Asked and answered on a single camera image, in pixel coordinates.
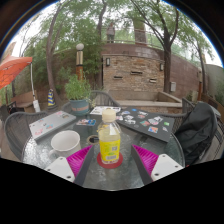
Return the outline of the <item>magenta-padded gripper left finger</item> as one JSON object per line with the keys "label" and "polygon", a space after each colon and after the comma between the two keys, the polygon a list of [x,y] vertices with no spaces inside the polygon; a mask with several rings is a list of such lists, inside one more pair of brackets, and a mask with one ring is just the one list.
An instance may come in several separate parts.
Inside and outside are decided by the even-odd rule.
{"label": "magenta-padded gripper left finger", "polygon": [[94,146],[89,145],[67,158],[58,157],[46,168],[46,171],[82,186],[93,155]]}

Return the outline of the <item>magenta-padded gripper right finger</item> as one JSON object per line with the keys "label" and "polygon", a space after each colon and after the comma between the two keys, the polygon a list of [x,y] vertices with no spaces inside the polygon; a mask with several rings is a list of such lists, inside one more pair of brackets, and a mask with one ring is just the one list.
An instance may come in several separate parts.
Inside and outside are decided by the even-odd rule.
{"label": "magenta-padded gripper right finger", "polygon": [[182,169],[182,166],[167,154],[157,155],[137,145],[132,145],[131,154],[144,185]]}

